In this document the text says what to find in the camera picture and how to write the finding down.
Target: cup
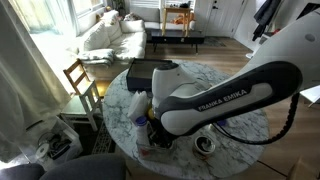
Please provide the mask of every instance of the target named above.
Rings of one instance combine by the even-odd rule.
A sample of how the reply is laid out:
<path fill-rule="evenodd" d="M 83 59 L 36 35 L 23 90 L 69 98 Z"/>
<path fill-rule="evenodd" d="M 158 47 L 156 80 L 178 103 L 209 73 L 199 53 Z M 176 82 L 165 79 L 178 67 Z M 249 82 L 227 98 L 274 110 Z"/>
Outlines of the cup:
<path fill-rule="evenodd" d="M 211 138 L 199 136 L 194 141 L 192 151 L 197 158 L 207 160 L 213 155 L 215 148 Z"/>

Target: round marble table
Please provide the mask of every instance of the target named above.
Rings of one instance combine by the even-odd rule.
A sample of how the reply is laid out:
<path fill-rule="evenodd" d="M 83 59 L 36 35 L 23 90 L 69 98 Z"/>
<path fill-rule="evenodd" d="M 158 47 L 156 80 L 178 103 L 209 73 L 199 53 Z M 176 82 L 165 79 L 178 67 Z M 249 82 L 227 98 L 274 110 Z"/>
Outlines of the round marble table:
<path fill-rule="evenodd" d="M 229 77 L 206 65 L 181 60 L 174 62 L 195 77 L 213 84 Z M 176 140 L 177 148 L 165 163 L 140 159 L 136 146 L 136 127 L 127 118 L 133 93 L 127 89 L 126 74 L 127 70 L 118 75 L 109 86 L 103 104 L 104 122 L 117 145 L 144 167 L 175 178 L 225 178 L 250 167 L 264 151 L 263 146 L 235 142 L 215 129 L 209 130 L 206 126 L 191 136 L 179 137 Z M 266 139 L 269 132 L 265 113 L 261 110 L 229 118 L 225 129 L 232 135 L 250 140 Z M 207 161 L 197 159 L 192 153 L 193 140 L 200 134 L 207 135 L 215 141 L 216 150 Z"/>

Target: black box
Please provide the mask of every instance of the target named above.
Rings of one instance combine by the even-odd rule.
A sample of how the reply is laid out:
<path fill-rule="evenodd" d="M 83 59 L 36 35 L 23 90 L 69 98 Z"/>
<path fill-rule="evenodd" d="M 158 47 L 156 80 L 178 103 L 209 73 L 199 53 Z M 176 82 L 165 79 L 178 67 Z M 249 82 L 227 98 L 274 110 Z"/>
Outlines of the black box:
<path fill-rule="evenodd" d="M 134 59 L 126 76 L 128 90 L 151 92 L 153 70 L 158 66 L 168 63 L 172 63 L 172 61 L 160 59 Z"/>

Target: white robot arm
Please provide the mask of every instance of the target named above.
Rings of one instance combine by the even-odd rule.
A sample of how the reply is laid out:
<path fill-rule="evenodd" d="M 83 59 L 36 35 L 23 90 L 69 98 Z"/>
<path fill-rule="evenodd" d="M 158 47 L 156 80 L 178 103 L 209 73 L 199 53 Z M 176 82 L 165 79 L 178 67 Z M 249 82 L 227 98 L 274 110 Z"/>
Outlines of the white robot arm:
<path fill-rule="evenodd" d="M 319 72 L 320 9 L 269 38 L 243 69 L 218 85 L 191 77 L 175 63 L 156 68 L 153 110 L 166 136 L 175 139 L 316 86 Z"/>

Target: chair backrest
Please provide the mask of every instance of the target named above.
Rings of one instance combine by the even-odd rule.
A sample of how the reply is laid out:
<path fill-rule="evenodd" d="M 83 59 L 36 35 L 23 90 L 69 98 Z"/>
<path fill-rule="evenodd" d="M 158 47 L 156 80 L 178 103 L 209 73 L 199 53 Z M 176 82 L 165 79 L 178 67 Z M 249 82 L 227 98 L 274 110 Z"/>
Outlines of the chair backrest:
<path fill-rule="evenodd" d="M 73 79 L 71 74 L 74 72 L 74 70 L 80 70 L 80 74 L 78 75 L 77 78 Z M 80 95 L 80 91 L 78 88 L 78 85 L 80 84 L 80 82 L 85 78 L 88 82 L 90 81 L 88 78 L 87 73 L 84 71 L 83 66 L 80 62 L 79 59 L 76 60 L 76 62 L 74 62 L 68 69 L 64 69 L 63 70 L 64 74 L 67 76 L 71 86 L 73 87 L 73 89 L 76 91 L 77 95 Z"/>
<path fill-rule="evenodd" d="M 95 81 L 93 81 L 79 97 L 87 114 L 93 113 L 101 103 Z"/>

